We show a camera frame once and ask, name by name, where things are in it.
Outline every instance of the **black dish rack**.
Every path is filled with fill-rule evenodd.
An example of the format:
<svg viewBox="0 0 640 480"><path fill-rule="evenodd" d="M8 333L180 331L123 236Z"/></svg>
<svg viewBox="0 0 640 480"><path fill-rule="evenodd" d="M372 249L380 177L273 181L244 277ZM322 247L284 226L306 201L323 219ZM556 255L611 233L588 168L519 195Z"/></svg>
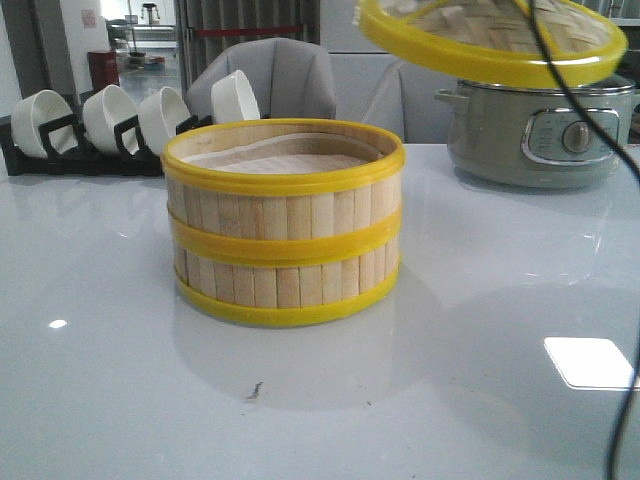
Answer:
<svg viewBox="0 0 640 480"><path fill-rule="evenodd" d="M193 115L176 127L176 134L193 128L210 125L212 117L198 119ZM65 152L56 151L51 144L51 133L64 127L72 127L78 146ZM122 136L135 130L138 150L129 152L124 146ZM85 127L76 114L43 123L38 128L42 146L47 158L34 158L25 155L13 142L11 117L0 119L0 146L4 154L7 173L11 176L24 173L46 175L123 175L155 177L163 174L160 158L145 143L142 131L135 115L114 126L113 131L119 156L105 155L91 145L85 138Z"/></svg>

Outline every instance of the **bamboo steamer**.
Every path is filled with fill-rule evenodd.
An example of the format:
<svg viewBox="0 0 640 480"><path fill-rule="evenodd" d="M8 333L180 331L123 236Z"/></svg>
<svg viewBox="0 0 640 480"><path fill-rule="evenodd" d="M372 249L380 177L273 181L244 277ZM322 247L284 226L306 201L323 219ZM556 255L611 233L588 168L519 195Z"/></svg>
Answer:
<svg viewBox="0 0 640 480"><path fill-rule="evenodd" d="M320 323L384 297L399 266L404 149L336 120L227 123L162 155L182 293L215 316Z"/></svg>

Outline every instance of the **stainless steel pot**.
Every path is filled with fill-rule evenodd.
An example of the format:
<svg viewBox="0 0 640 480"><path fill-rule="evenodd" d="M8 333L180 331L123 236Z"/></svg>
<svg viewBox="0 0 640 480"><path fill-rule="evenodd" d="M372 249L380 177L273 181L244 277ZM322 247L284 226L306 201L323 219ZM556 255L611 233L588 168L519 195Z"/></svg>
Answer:
<svg viewBox="0 0 640 480"><path fill-rule="evenodd" d="M592 118L625 145L635 84L618 75L572 92ZM611 175L617 156L579 118L560 90L517 89L461 80L435 97L453 107L448 148L461 169L500 183L580 187Z"/></svg>

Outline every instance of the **white cup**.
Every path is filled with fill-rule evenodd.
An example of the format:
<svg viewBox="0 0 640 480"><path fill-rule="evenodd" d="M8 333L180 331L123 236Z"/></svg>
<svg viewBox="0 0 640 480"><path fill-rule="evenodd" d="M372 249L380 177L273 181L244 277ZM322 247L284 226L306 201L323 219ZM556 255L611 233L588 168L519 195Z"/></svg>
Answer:
<svg viewBox="0 0 640 480"><path fill-rule="evenodd" d="M182 97L171 87L162 87L145 98L138 106L138 121L149 150L160 155L176 136L176 127L190 116Z"/></svg>
<svg viewBox="0 0 640 480"><path fill-rule="evenodd" d="M89 141L106 155L119 155L113 127L138 114L135 103L117 85L107 85L90 97L82 107L82 119ZM122 135L122 142L130 153L138 150L134 129Z"/></svg>
<svg viewBox="0 0 640 480"><path fill-rule="evenodd" d="M38 127L71 113L71 107L59 93L53 90L41 90L14 106L11 112L13 141L25 155L33 158L47 158ZM51 132L49 138L51 146L58 153L64 153L78 146L73 128L70 126Z"/></svg>
<svg viewBox="0 0 640 480"><path fill-rule="evenodd" d="M258 102L242 70L236 70L213 84L211 106L216 123L260 119Z"/></svg>

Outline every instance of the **glossy tabletop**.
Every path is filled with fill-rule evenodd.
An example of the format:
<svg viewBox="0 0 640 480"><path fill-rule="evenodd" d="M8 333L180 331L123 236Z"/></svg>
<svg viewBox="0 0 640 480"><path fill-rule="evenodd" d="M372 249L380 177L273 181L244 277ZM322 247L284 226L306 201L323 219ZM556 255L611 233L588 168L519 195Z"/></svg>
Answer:
<svg viewBox="0 0 640 480"><path fill-rule="evenodd" d="M620 372L570 346L633 358L631 175L537 191L407 154L395 289L281 330L179 296L162 178L0 176L0 478L602 478ZM637 408L621 460L640 477Z"/></svg>

